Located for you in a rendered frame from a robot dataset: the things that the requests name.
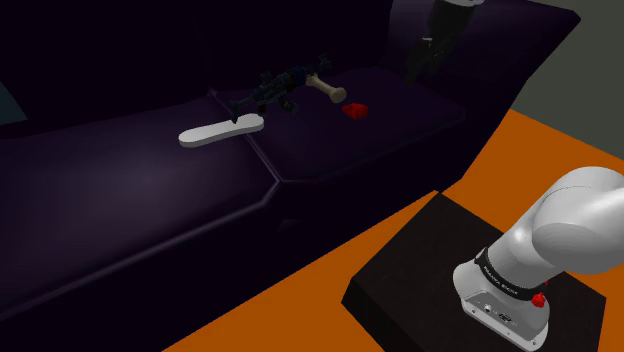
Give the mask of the beige bone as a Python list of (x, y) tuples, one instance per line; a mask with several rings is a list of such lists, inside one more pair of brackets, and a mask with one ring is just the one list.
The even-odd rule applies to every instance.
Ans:
[(329, 85), (321, 80), (316, 73), (306, 77), (305, 85), (322, 91), (334, 104), (343, 102), (347, 97), (347, 91), (343, 87)]

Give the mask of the black toy rifle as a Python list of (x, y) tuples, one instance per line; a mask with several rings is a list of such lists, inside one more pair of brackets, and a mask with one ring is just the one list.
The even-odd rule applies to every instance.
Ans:
[(282, 109), (295, 115), (299, 105), (288, 98), (288, 94), (305, 85), (314, 76), (332, 68), (327, 52), (319, 56), (317, 65), (293, 66), (273, 77), (269, 71), (260, 74), (261, 84), (246, 98), (228, 102), (232, 112), (231, 121), (236, 124), (242, 115), (241, 109), (249, 104), (257, 106), (258, 114), (266, 112), (268, 104), (277, 103)]

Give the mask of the black robot stand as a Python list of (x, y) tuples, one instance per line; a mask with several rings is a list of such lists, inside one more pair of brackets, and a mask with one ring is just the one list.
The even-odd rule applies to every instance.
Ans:
[[(463, 311), (452, 280), (501, 234), (438, 194), (352, 277), (342, 303), (384, 352), (522, 352)], [(546, 296), (537, 352), (598, 352), (605, 297), (567, 273)]]

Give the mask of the small red block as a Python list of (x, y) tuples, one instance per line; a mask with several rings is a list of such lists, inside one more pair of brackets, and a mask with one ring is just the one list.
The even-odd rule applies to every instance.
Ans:
[(368, 115), (369, 108), (364, 104), (350, 103), (341, 108), (342, 112), (352, 120), (359, 120)]

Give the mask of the white oblong flat board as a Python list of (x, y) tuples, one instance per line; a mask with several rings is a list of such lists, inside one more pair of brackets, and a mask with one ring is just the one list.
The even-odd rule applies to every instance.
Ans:
[(186, 130), (179, 134), (182, 147), (196, 148), (243, 134), (255, 133), (264, 128), (264, 118), (255, 113), (240, 116), (236, 122), (226, 120)]

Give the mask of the dark purple sofa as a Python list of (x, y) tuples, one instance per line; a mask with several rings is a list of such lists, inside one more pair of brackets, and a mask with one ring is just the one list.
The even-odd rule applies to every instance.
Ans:
[[(433, 2), (0, 0), (24, 113), (0, 125), (0, 352), (161, 352), (459, 180), (493, 132), (433, 85)], [(261, 131), (180, 145), (325, 52), (343, 102), (303, 85), (295, 115), (249, 104)], [(450, 79), (502, 120), (528, 62), (519, 39)]]

